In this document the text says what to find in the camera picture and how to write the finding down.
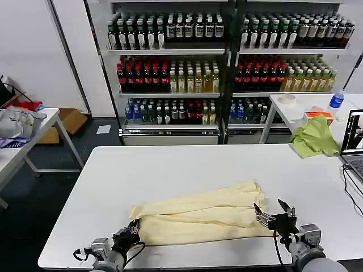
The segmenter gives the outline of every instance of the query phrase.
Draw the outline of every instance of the white wall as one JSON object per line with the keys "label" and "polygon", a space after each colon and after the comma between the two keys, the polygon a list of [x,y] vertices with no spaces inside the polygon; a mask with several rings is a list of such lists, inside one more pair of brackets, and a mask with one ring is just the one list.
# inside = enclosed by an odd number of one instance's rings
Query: white wall
{"label": "white wall", "polygon": [[53,0],[93,117],[115,117],[83,0]]}
{"label": "white wall", "polygon": [[46,107],[87,112],[45,0],[1,0],[0,73]]}

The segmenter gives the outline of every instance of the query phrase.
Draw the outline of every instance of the purple cloth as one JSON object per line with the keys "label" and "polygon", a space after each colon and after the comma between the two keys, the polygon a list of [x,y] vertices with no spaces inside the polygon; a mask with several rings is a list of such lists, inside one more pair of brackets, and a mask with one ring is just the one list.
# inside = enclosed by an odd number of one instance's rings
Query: purple cloth
{"label": "purple cloth", "polygon": [[0,137],[0,148],[22,147],[29,141],[30,139],[25,139],[25,138],[11,139],[11,138]]}

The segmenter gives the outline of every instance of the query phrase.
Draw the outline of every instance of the crumpled cloth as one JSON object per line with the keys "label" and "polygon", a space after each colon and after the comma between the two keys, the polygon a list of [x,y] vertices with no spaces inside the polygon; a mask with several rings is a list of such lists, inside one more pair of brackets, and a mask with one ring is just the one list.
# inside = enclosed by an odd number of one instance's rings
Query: crumpled cloth
{"label": "crumpled cloth", "polygon": [[133,206],[146,245],[180,245],[243,237],[272,236],[256,220],[254,202],[264,194],[253,181],[188,197]]}
{"label": "crumpled cloth", "polygon": [[302,158],[319,155],[334,156],[340,147],[333,139],[327,119],[323,115],[308,120],[306,125],[299,127],[291,136],[290,146]]}

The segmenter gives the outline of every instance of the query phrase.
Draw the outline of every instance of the laptop keyboard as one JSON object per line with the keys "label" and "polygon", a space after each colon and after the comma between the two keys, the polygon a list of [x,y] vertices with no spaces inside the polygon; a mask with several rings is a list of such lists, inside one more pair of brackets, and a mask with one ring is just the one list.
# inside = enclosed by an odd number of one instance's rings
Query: laptop keyboard
{"label": "laptop keyboard", "polygon": [[354,166],[358,172],[363,174],[363,160],[352,160],[349,163]]}

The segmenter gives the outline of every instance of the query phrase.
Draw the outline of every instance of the orange box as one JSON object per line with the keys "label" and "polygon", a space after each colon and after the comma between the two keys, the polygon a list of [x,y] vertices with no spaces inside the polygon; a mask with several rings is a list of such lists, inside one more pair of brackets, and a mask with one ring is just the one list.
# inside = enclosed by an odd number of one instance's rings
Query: orange box
{"label": "orange box", "polygon": [[318,116],[321,114],[327,118],[328,126],[330,126],[330,124],[334,121],[334,118],[332,117],[330,112],[305,112],[303,119],[305,122],[307,122],[309,119],[312,119],[315,116]]}

